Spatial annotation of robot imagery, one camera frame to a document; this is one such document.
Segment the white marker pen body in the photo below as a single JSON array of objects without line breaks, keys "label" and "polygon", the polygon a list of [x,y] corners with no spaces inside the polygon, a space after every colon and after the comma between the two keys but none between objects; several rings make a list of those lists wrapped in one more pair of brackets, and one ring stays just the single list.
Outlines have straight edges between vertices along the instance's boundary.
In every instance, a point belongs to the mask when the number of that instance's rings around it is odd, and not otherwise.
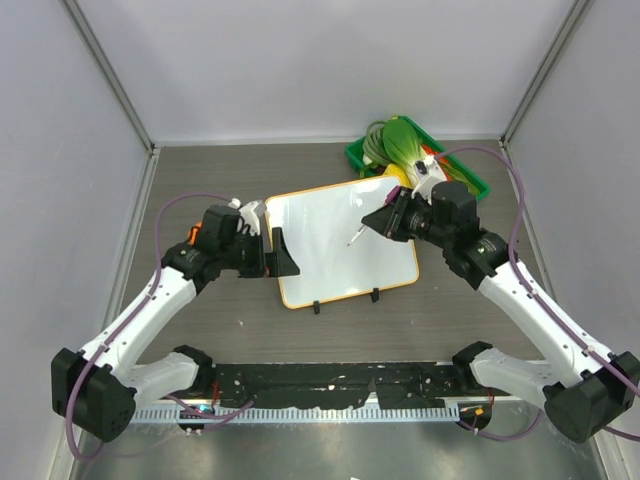
[{"label": "white marker pen body", "polygon": [[366,225],[361,225],[357,231],[355,232],[355,234],[351,237],[351,239],[348,241],[347,243],[347,247],[353,245],[357,239],[366,231],[368,227]]}]

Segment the magenta marker cap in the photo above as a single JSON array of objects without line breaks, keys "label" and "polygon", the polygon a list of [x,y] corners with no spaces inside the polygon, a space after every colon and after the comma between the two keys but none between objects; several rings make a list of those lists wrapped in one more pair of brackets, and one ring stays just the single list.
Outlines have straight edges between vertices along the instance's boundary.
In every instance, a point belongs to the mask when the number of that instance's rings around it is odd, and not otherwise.
[{"label": "magenta marker cap", "polygon": [[399,193],[399,186],[394,187],[386,196],[384,205],[391,204]]}]

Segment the orange framed whiteboard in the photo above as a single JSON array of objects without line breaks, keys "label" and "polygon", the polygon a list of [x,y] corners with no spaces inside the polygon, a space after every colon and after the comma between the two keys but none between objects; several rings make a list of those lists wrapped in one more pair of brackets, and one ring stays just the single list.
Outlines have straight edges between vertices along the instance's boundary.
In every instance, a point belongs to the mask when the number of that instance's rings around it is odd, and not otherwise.
[{"label": "orange framed whiteboard", "polygon": [[379,176],[273,196],[267,225],[281,227],[300,274],[281,277],[289,309],[411,285],[419,279],[415,245],[388,240],[371,229],[347,247],[365,215],[384,204],[400,182]]}]

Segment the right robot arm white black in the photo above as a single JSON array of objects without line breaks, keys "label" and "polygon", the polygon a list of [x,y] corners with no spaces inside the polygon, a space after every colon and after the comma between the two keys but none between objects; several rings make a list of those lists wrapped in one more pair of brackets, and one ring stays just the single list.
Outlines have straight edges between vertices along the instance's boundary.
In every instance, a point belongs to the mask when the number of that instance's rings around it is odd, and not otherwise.
[{"label": "right robot arm white black", "polygon": [[500,235],[483,228],[477,201],[459,182],[436,184],[428,198],[396,187],[362,219],[396,242],[441,249],[448,268],[498,306],[543,355],[533,364],[477,341],[453,358],[451,380],[465,395],[487,387],[542,410],[567,439],[584,443],[628,411],[639,394],[639,360],[614,353],[544,291]]}]

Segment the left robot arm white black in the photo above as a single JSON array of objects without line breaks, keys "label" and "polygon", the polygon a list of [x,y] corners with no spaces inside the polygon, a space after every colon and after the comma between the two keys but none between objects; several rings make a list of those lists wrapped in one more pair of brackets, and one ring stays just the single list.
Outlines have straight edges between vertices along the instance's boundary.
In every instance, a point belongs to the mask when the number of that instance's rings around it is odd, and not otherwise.
[{"label": "left robot arm white black", "polygon": [[140,294],[80,350],[61,349],[51,361],[51,397],[66,432],[83,429],[98,440],[116,439],[141,408],[169,394],[205,397],[216,382],[212,358],[181,345],[148,365],[138,360],[168,322],[225,271],[241,278],[297,276],[281,228],[266,250],[262,201],[209,207],[186,240],[156,259]]}]

